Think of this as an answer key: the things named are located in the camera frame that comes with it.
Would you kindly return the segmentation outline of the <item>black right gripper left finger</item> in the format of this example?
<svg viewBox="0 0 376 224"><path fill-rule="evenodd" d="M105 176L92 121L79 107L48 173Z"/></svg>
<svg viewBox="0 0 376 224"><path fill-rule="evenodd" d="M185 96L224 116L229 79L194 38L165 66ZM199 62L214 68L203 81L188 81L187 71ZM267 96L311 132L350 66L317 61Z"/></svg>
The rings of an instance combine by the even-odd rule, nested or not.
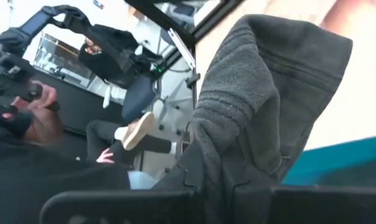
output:
<svg viewBox="0 0 376 224"><path fill-rule="evenodd" d="M205 224L204 160L193 141L150 190L64 192L42 208L39 224Z"/></svg>

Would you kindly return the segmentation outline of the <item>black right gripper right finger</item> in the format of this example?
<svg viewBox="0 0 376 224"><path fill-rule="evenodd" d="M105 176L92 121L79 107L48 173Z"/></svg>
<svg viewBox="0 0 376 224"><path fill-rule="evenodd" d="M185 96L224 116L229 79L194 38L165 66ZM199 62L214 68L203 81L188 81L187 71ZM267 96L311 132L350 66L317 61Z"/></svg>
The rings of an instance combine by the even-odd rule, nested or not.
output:
<svg viewBox="0 0 376 224"><path fill-rule="evenodd" d="M281 185L237 158L222 170L227 224L376 224L376 188Z"/></svg>

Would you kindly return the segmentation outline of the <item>dark grey baseball cap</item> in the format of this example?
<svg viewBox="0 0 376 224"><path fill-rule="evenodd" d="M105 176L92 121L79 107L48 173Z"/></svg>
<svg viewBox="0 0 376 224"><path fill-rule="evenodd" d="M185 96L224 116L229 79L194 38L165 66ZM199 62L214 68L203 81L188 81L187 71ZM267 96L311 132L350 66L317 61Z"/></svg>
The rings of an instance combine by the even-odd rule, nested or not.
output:
<svg viewBox="0 0 376 224"><path fill-rule="evenodd" d="M352 46L351 39L310 22L263 14L245 15L230 29L205 75L193 117L210 224L223 224L223 156L243 154L281 180L337 91Z"/></svg>

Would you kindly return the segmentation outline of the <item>person's hand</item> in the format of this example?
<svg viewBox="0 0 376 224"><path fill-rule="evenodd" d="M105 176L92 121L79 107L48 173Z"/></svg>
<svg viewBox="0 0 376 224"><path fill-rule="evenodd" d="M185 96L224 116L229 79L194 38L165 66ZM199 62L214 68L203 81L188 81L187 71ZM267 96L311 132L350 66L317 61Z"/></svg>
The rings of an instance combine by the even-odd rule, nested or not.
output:
<svg viewBox="0 0 376 224"><path fill-rule="evenodd" d="M107 163L107 164L113 164L113 153L110 151L110 149L105 149L100 156L96 159L96 162L98 163Z"/></svg>
<svg viewBox="0 0 376 224"><path fill-rule="evenodd" d="M8 130L8 133L3 132L0 139L10 141L19 138L38 145L49 145L56 142L63 131L58 113L48 109L56 102L57 90L37 80L32 80L31 83L42 88L41 96L32 102L17 96L11 104L19 111L29 112L32 115L30 124L24 126L21 134L15 135Z"/></svg>

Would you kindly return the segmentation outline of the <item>teal plastic bin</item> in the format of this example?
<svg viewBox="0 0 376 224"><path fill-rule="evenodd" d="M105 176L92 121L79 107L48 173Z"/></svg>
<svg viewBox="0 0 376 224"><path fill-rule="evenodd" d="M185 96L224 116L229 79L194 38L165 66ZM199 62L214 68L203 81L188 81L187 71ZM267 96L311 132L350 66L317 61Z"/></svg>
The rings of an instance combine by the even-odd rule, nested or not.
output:
<svg viewBox="0 0 376 224"><path fill-rule="evenodd" d="M307 150L301 153L282 183L317 185L326 174L371 161L376 161L376 136Z"/></svg>

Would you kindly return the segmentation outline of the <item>person's shoe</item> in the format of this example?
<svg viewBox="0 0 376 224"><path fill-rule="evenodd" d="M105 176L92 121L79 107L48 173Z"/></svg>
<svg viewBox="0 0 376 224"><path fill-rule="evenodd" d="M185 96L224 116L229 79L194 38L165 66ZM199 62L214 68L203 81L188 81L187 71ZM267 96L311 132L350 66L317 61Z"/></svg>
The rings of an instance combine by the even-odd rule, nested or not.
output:
<svg viewBox="0 0 376 224"><path fill-rule="evenodd" d="M126 151L132 150L142 139L150 133L155 125L155 117L152 112L145 113L137 121L128 126L119 128L120 141Z"/></svg>

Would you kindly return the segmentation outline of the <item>blue office chair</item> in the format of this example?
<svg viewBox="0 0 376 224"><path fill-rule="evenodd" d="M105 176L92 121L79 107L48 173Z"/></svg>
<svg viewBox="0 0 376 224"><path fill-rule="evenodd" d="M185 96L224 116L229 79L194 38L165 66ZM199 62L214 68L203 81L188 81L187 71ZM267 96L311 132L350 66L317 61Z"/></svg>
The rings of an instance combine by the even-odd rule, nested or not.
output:
<svg viewBox="0 0 376 224"><path fill-rule="evenodd" d="M178 98L178 92L183 85L188 86L189 78L185 78L175 86L173 92L162 97L162 81L158 79L152 81L148 77L139 77L134 83L127 89L125 98L123 101L123 108L121 111L121 118L123 124L128 124L141 117L141 115L147 111L152 110L153 104L157 101L162 102L162 110L157 119L158 129L165 130L165 125L162 124L167 114L174 117L174 113L185 115L185 112L181 110L182 104L192 100L191 96L185 96Z"/></svg>

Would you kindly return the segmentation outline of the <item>seated person in black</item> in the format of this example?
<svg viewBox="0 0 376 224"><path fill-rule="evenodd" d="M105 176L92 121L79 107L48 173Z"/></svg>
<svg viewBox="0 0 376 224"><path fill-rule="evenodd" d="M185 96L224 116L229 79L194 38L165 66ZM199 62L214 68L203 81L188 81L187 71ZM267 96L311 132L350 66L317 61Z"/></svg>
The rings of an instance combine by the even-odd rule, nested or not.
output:
<svg viewBox="0 0 376 224"><path fill-rule="evenodd" d="M95 24L92 27L92 31L119 52L123 50L134 52L138 47L138 42L132 33L128 31L99 24ZM124 89L129 88L137 79L134 73L128 74L123 72L117 62L101 48L95 47L95 44L90 39L86 39L80 47L78 60L102 80L106 80Z"/></svg>

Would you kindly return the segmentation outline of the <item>pink plastic bin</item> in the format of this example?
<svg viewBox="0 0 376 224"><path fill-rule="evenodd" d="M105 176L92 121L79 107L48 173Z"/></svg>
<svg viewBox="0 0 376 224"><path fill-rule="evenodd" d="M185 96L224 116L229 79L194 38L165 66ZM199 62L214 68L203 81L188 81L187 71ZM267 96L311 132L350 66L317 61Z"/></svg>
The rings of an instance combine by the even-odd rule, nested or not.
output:
<svg viewBox="0 0 376 224"><path fill-rule="evenodd" d="M321 22L321 27L338 31L376 22L376 0L337 0Z"/></svg>

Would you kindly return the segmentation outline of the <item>white flat bracket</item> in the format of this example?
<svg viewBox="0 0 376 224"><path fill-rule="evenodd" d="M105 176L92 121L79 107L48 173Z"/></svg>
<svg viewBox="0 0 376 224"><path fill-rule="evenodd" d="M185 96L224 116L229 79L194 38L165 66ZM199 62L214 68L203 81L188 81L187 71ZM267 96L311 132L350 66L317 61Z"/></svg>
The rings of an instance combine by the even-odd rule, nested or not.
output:
<svg viewBox="0 0 376 224"><path fill-rule="evenodd" d="M170 38L172 39L173 43L177 47L178 51L181 53L182 57L184 58L186 64L188 64L191 70L195 70L196 68L196 61L191 54L190 50L187 48L185 43L182 41L179 34L172 28L170 28L167 33L169 34Z"/></svg>

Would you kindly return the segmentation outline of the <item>black aluminium table frame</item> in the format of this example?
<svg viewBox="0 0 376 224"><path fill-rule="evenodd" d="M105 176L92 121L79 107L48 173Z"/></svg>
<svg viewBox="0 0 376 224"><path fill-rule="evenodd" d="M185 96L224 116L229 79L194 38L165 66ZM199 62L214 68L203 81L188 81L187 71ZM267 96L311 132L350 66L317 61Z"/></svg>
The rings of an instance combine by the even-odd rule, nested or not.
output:
<svg viewBox="0 0 376 224"><path fill-rule="evenodd" d="M177 23L179 20L177 16L168 16L156 6L160 3L167 3L169 7L172 7L177 3L183 4L183 0L125 0L127 4L155 22L161 29L174 29L193 55L196 66L197 62L199 62L196 50L199 42L224 18L241 5L243 1L244 0L208 0L204 2L204 5L194 15L194 23L191 25L191 28L186 29ZM169 53L166 56L161 74L171 71L171 67L180 58L183 57L177 48Z"/></svg>

